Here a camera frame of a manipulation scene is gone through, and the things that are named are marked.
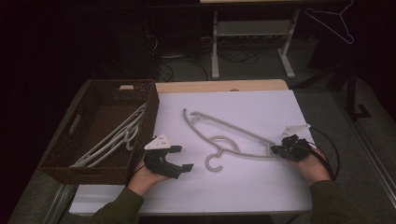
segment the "white clothes hanger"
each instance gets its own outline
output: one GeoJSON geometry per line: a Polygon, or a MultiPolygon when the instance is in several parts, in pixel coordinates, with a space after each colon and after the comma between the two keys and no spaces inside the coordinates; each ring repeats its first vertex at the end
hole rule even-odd
{"type": "Polygon", "coordinates": [[[353,44],[353,42],[355,41],[355,39],[353,38],[352,35],[349,34],[349,31],[347,29],[347,25],[346,22],[344,21],[343,18],[343,14],[344,12],[350,8],[353,5],[353,0],[351,0],[350,4],[348,6],[346,6],[342,11],[340,12],[328,12],[328,11],[316,11],[312,8],[306,8],[304,13],[308,16],[310,16],[312,19],[314,19],[315,21],[318,21],[319,23],[321,23],[322,25],[324,25],[326,28],[328,28],[329,30],[331,30],[333,33],[335,33],[336,35],[338,35],[340,38],[342,38],[344,41],[346,41],[348,44],[353,44]],[[325,22],[321,21],[320,19],[318,19],[315,14],[317,13],[323,13],[323,14],[330,14],[330,15],[335,15],[338,16],[341,20],[341,22],[344,25],[344,28],[346,29],[346,36],[342,36],[340,34],[338,34],[332,27],[330,27],[329,25],[327,25],[325,22]]]}

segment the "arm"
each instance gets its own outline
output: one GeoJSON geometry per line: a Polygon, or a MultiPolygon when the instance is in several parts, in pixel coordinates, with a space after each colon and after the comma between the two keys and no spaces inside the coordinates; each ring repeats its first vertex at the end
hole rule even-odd
{"type": "MultiPolygon", "coordinates": [[[[325,158],[319,150],[314,150],[325,158]]],[[[312,224],[368,223],[364,215],[344,198],[317,158],[309,155],[308,158],[293,164],[312,183],[309,187],[312,196],[312,224]]]]}
{"type": "Polygon", "coordinates": [[[137,223],[137,213],[142,206],[143,196],[159,182],[168,179],[156,175],[144,166],[143,160],[136,166],[134,176],[127,188],[117,199],[99,209],[90,219],[90,223],[137,223]]]}

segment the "brown basket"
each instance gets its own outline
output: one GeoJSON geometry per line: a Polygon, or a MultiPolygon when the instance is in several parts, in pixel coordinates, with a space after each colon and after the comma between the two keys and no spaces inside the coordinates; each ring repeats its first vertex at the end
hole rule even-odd
{"type": "Polygon", "coordinates": [[[142,156],[138,149],[152,138],[159,103],[153,80],[92,81],[38,170],[63,184],[127,183],[142,156]],[[69,167],[144,103],[148,104],[133,151],[123,144],[94,167],[69,167]]]}

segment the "human hand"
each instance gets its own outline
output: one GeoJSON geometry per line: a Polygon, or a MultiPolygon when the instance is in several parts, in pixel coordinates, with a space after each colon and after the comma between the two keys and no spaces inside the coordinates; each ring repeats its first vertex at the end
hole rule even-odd
{"type": "MultiPolygon", "coordinates": [[[[326,160],[324,154],[319,149],[313,148],[313,150],[326,160]]],[[[297,166],[305,178],[312,184],[320,180],[331,180],[329,172],[327,172],[323,164],[312,154],[309,154],[309,156],[302,161],[291,161],[290,163],[297,166]]]]}
{"type": "Polygon", "coordinates": [[[128,184],[128,189],[133,192],[139,194],[140,196],[144,196],[149,190],[154,187],[156,184],[169,179],[169,177],[164,175],[158,175],[152,173],[146,166],[142,160],[137,164],[134,176],[128,184]]]}

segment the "green sleeve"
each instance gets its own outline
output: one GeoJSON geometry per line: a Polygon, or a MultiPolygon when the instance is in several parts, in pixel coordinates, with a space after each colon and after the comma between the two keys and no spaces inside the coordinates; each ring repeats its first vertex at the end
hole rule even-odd
{"type": "Polygon", "coordinates": [[[90,223],[137,223],[137,212],[144,199],[129,189],[123,189],[119,197],[99,209],[90,219],[90,223]]]}
{"type": "Polygon", "coordinates": [[[312,196],[312,224],[368,223],[366,217],[352,203],[344,199],[334,182],[319,181],[309,190],[312,196]]]}

